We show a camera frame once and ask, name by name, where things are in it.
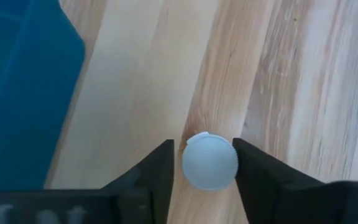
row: wooden floor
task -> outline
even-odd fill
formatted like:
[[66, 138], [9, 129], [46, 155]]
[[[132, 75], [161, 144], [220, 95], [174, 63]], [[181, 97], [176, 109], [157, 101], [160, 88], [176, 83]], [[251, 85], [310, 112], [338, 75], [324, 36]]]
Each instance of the wooden floor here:
[[358, 0], [62, 0], [87, 45], [46, 187], [102, 187], [165, 139], [169, 223], [242, 223], [235, 183], [189, 185], [190, 136], [242, 137], [323, 181], [358, 180]]

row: blue container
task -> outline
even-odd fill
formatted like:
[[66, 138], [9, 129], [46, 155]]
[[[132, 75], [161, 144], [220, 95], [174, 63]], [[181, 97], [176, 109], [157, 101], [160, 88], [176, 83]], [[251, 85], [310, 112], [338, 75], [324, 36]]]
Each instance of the blue container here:
[[84, 55], [57, 0], [0, 0], [0, 190], [43, 187]]

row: plastic cap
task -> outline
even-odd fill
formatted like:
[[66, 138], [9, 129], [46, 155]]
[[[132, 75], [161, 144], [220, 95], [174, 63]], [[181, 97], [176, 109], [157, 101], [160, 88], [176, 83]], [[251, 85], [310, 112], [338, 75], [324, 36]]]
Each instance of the plastic cap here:
[[187, 140], [182, 167], [185, 177], [196, 188], [221, 190], [236, 178], [237, 153], [221, 136], [199, 133]]

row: white bottle cap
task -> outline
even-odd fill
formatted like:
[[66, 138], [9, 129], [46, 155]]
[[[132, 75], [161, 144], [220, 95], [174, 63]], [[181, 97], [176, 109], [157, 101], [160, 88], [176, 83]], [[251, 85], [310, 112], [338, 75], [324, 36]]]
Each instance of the white bottle cap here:
[[202, 190], [221, 190], [236, 178], [237, 152], [221, 136], [203, 132], [187, 140], [182, 155], [183, 173]]

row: blue plastic box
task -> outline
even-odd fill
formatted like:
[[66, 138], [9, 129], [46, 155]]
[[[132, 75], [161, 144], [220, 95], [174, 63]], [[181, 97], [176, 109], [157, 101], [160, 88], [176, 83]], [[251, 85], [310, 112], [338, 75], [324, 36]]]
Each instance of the blue plastic box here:
[[0, 0], [0, 190], [43, 187], [84, 55], [57, 0]]

